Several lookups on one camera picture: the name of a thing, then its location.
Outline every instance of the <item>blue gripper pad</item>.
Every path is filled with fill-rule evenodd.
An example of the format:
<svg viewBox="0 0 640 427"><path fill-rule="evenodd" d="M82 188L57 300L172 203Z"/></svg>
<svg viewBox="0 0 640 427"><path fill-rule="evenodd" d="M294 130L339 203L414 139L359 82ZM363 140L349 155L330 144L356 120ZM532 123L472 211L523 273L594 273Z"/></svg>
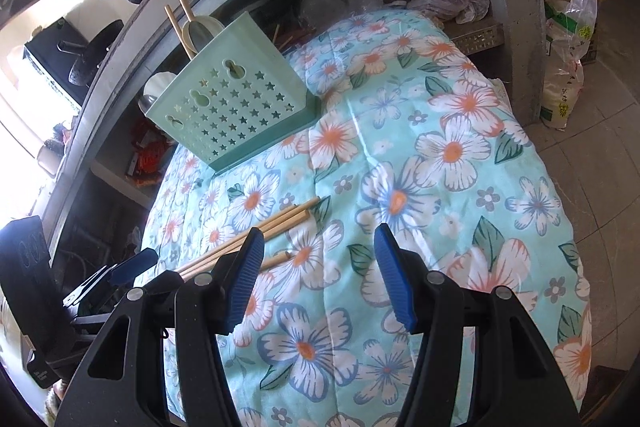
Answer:
<svg viewBox="0 0 640 427"><path fill-rule="evenodd" d="M386 223L376 228L373 246L396 319L413 333L420 318L416 298L429 270L417 253L398 247Z"/></svg>
<svg viewBox="0 0 640 427"><path fill-rule="evenodd" d="M260 229L254 227L246 236L240 251L220 257L211 273L225 291L223 324L228 333L242 322L263 258L264 236Z"/></svg>

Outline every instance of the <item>tile floor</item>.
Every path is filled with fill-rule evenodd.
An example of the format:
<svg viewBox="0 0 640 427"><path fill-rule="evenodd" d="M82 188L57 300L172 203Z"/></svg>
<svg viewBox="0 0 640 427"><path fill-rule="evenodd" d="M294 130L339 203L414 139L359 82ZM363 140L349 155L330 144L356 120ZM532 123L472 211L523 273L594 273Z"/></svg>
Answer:
<svg viewBox="0 0 640 427"><path fill-rule="evenodd" d="M592 367L628 369L640 351L640 106L602 58L584 76L564 132L541 123L527 132L574 225L591 283Z"/></svg>

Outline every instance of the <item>blanket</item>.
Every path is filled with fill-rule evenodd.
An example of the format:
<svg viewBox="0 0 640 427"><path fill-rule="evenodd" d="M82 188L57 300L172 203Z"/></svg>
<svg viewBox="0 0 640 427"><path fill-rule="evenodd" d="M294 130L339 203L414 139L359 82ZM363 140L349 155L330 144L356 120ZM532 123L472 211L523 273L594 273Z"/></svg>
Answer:
<svg viewBox="0 0 640 427"><path fill-rule="evenodd" d="M396 320L373 252L388 223L402 248L459 285L511 288L579 406L591 360L589 283L545 166L498 84L418 12L352 17L286 57L322 116L216 175L179 148L143 237L177 269L289 205L309 219L266 244L290 261L260 273L242 323L218 346L245 427L391 427L419 336ZM454 425L468 415L465 331ZM170 409L182 416L171 331Z"/></svg>

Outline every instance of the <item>plastic scoop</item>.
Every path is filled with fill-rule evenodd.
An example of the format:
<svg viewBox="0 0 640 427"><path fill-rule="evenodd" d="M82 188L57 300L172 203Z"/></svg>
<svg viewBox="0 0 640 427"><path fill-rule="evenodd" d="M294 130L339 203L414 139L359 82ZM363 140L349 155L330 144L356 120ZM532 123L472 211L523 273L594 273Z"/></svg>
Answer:
<svg viewBox="0 0 640 427"><path fill-rule="evenodd" d="M182 28L182 39L190 50L198 53L225 27L213 17L206 15L195 16L187 0L179 1L188 19Z"/></svg>

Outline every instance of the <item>window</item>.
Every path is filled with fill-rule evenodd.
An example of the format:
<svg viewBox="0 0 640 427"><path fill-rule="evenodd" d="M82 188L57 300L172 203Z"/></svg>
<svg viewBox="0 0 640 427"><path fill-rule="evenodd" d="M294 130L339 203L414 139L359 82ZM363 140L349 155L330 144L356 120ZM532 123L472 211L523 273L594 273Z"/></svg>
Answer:
<svg viewBox="0 0 640 427"><path fill-rule="evenodd" d="M26 217L41 188L50 180L33 158L0 124L0 227Z"/></svg>

